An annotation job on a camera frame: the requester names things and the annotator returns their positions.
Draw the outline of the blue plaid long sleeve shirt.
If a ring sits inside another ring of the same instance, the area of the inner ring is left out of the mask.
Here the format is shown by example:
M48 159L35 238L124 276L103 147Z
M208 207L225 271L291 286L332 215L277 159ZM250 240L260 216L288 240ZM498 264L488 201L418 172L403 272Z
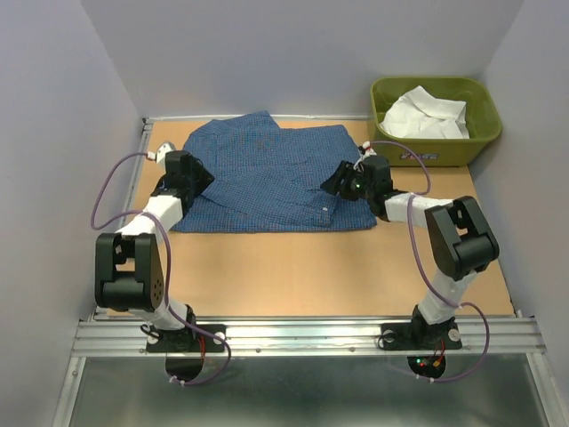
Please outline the blue plaid long sleeve shirt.
M256 233L368 230L377 221L363 200L321 190L342 161L359 158L343 125L282 128L267 111L212 120L184 150L213 175L173 230Z

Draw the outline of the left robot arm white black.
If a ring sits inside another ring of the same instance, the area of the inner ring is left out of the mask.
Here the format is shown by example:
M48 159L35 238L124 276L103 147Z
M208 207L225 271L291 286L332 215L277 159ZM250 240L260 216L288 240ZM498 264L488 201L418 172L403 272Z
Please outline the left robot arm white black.
M139 211L127 211L113 218L131 216L120 229L100 234L95 242L94 297L98 306L130 312L149 326L151 334L167 333L177 350L189 350L197 342L193 310L169 295L172 248L168 231L188 213L194 201L213 183L213 175L202 162L170 142L155 152L138 152L138 157L164 169ZM91 225L95 230L106 228Z

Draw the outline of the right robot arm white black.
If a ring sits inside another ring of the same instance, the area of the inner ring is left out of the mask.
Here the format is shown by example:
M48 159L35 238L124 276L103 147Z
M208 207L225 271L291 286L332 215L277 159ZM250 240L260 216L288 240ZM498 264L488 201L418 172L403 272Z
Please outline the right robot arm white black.
M429 234L435 275L424 279L428 292L414 307L411 320L387 326L384 347L404 342L416 348L436 342L458 346L455 313L466 305L462 296L500 254L477 201L473 197L436 199L396 189L383 156L366 157L356 164L343 161L320 187L348 201L364 200L385 222L402 222L410 231L421 227Z

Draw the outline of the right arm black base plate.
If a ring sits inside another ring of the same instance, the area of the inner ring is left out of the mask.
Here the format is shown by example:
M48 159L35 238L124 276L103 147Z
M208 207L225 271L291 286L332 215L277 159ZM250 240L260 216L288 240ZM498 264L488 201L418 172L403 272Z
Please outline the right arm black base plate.
M429 325L412 319L406 323L380 325L378 347L385 351L410 351L407 362L414 374L437 380L446 368L445 352L461 350L462 342L454 318Z

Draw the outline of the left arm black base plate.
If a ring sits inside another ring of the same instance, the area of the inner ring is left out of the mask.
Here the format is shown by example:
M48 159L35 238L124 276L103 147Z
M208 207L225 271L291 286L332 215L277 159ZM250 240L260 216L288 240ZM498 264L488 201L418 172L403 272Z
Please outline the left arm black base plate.
M223 341L227 327L223 324L198 325L205 334L192 329L158 330L150 324L142 324L146 335L145 351L165 355L164 369L170 383L182 387L211 383L226 369L229 359L216 372L205 372L206 357L223 354L227 349Z

